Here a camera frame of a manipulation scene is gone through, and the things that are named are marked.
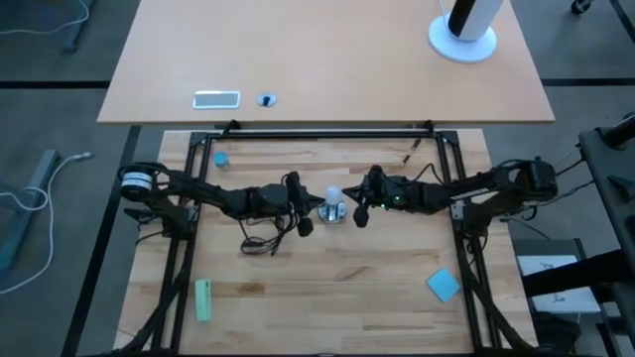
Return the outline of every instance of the gray floor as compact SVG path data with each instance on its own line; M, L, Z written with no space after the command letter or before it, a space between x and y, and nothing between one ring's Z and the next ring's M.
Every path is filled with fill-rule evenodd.
M622 3L635 19L635 2ZM608 0L595 1L580 18L569 13L570 0L514 0L513 4L541 77L635 76L635 45ZM73 56L60 53L64 32L0 36L0 80L110 79L137 5L138 0L97 1L79 52ZM45 26L77 17L80 10L74 0L0 1L0 27ZM611 125L635 110L635 86L550 87L546 91L557 122L487 127L494 162L535 156L557 160L576 143L580 130ZM55 183L56 253L50 269L20 290L0 296L0 355L60 354L127 134L125 127L94 123L104 95L104 90L0 91L0 168L4 168L0 179L24 184L46 148L58 149L64 156L95 154L91 161L69 166ZM161 131L143 129L136 159L156 158ZM580 166L560 184L571 187L586 180L588 170ZM15 269L0 276L0 290L42 266L48 253L47 224L47 214L37 215ZM589 255L617 247L593 187L542 209L532 224L554 239L581 238ZM134 254L135 229L129 219L118 216L81 354L103 352L111 346ZM514 239L541 239L515 223L510 229ZM585 335L578 343L579 351L604 355L591 321L582 322ZM628 343L624 346L625 355L634 355Z

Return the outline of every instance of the black metal frame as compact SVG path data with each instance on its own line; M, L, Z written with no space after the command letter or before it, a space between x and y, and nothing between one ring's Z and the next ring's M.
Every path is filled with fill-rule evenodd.
M381 138L381 139L427 139L427 140L435 140L437 143L437 147L439 150L439 157L441 163L441 170L443 174L443 180L445 182L450 182L452 180L450 162L447 156L447 147L450 147L451 153L454 158L455 170L457 173L456 179L464 179L466 177L465 167L463 164L463 158L460 150L460 144L458 140L458 135L455 131L435 131L432 126L427 126L427 129L420 130L412 130L412 129L403 129L403 130L306 130L306 131L231 131L229 130L231 126L227 126L227 130L224 131L216 131L216 132L194 132L190 135L190 147L188 150L188 157L186 160L186 168L185 171L187 173L192 173L192 167L194 162L194 157L196 155L197 149L200 146L203 146L202 152L202 160L201 166L198 171L198 178L204 179L207 173L207 167L209 163L209 156L211 152L211 143L215 140L280 140L280 139L369 139L369 138ZM113 194L116 195L117 199L119 199L119 185L115 184L113 186L113 192L111 192L111 199L113 198ZM180 200L181 205L185 205L186 202L184 199ZM474 356L512 356L512 355L536 355L538 352L533 350L511 350L502 348L501 338L499 334L499 327L495 322L495 319L492 315L487 315L487 327L491 340L491 347L485 347L483 345L480 325L478 321L478 315L476 311L476 305L474 301L474 295L477 295L478 298L483 302L484 305L489 305L490 307L494 306L493 301L491 300L491 290L489 287L489 281L487 278L487 270L485 267L485 261L482 254L482 251L479 249L474 250L473 259L476 267L476 275L471 271L469 267L469 263L467 261L467 251L466 251L466 243L475 244L475 246L480 246L479 242L472 241L466 242L466 240L478 240L479 237L471 237L468 238L464 234L461 234L461 222L456 220L452 214L449 214L452 231L454 235L454 243L456 247L456 256L458 259L458 265L461 274L461 282L462 282L462 292L463 298L465 301L465 308L467 314L467 322L470 331L470 335L472 338L472 346L474 353L465 353L459 355L474 355ZM170 250L168 252L168 258L166 262L166 270L164 273L164 280L162 284L162 290L160 295L160 301L157 309L151 317L149 318L149 322L146 324L150 324L150 319L158 319L154 320L152 325L152 341L150 344L150 350L141 351L141 347L144 346L147 339L145 340L137 340L136 341L136 350L132 351L121 351L115 350L110 353L107 353L109 356L183 356L179 355L179 347L181 343L181 336L183 332L183 321L185 317L185 308L188 294L188 287L191 277L191 266L193 262L193 251L195 247L195 230L198 224L198 218L192 222L193 235L188 238L188 243L186 246L185 256L183 260L183 264L180 268L177 277L174 278L174 272L176 268L176 260L178 254L179 243L181 239L171 238ZM101 266L101 261L103 261L103 255L105 254L105 247L102 251L93 252L93 256L91 257L91 265L94 260L99 261L99 267ZM88 314L88 308L90 306L90 302L92 300L92 293L94 292L94 285L96 284L96 280L98 279L99 271L90 269L86 274L86 278L84 280L84 287L82 287L82 294L80 296L79 301L77 302L77 307L75 309L75 315L73 316L73 321L71 322L70 329L68 331L68 335L66 337L66 344L63 349L63 356L75 356L77 351L77 346L79 343L79 337L81 335L81 331L83 329L83 324ZM84 290L90 290L91 292L84 293ZM165 348L162 345L164 339L164 330L165 330L165 312L170 306L172 300L177 299L177 309L175 313L173 333L171 336L170 346ZM558 354L551 353L541 353L542 356L556 356Z

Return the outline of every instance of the small bottle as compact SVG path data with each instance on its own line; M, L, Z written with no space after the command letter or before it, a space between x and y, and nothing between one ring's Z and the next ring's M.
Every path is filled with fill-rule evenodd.
M317 215L324 223L340 223L344 220L346 203L339 187L332 185L326 190L326 200L317 208Z
M229 155L225 152L214 153L214 164L219 169L227 169L229 167Z

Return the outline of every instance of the wooden tabletop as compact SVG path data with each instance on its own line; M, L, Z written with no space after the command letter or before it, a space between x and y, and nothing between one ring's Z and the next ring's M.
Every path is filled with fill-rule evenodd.
M167 132L159 160L182 170L189 134ZM459 137L468 174L489 169L482 132L463 130ZM411 145L412 140L403 139L217 142L214 150L228 152L231 164L227 171L210 166L207 180L239 188L278 182L282 175L298 171L310 192L323 195L331 184L360 183L372 164L408 177L427 163L439 166L435 143L424 140L400 168ZM421 180L434 178L427 173ZM352 210L353 202L348 198L346 202ZM254 257L240 253L243 237L237 223L205 206L191 280L211 279L213 318L196 321L190 292L181 352L472 352L462 293L442 303L426 285L441 268L448 268L460 281L448 213L426 216L381 209L369 213L368 227L360 229L350 213L345 223L324 225L313 212L311 236L301 238L294 230L285 236L276 256ZM266 224L247 229L262 237L274 233ZM155 225L142 234L158 230ZM115 347L129 341L156 306L168 247L163 237L139 244ZM535 344L506 225L490 226L485 259L494 301L520 335ZM481 326L487 341L486 325Z
M144 0L98 121L554 121L509 0L498 48L478 64L430 47L441 13L439 0ZM238 90L240 107L193 110L205 90ZM277 104L260 107L263 92Z

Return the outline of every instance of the white cylindrical base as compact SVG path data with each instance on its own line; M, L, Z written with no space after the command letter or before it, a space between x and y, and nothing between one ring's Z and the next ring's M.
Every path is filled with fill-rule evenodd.
M428 41L437 53L448 60L477 63L489 59L496 50L496 34L488 28L476 41L461 41L447 29L447 19L437 17L428 30Z

